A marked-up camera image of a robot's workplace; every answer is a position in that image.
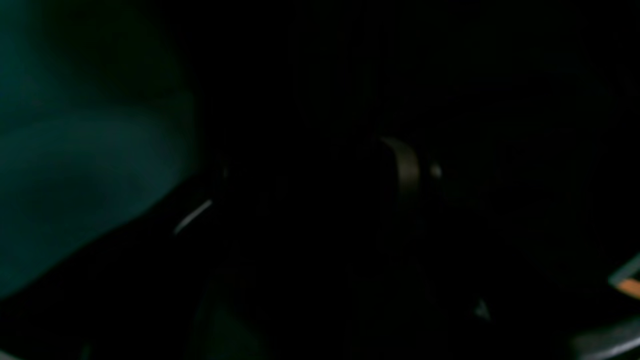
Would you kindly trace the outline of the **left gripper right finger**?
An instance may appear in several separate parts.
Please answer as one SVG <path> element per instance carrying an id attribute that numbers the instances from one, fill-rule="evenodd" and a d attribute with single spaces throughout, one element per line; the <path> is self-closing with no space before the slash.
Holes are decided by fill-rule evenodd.
<path id="1" fill-rule="evenodd" d="M 542 276 L 479 216 L 456 210 L 394 138 L 350 144 L 361 212 L 352 360 L 573 360 Z"/>

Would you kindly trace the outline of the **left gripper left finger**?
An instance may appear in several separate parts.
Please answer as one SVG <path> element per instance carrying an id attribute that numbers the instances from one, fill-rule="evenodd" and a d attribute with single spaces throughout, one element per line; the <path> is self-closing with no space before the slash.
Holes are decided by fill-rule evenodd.
<path id="1" fill-rule="evenodd" d="M 227 173 L 189 178 L 1 301 L 1 350 L 21 360 L 183 360 L 210 275 Z"/>

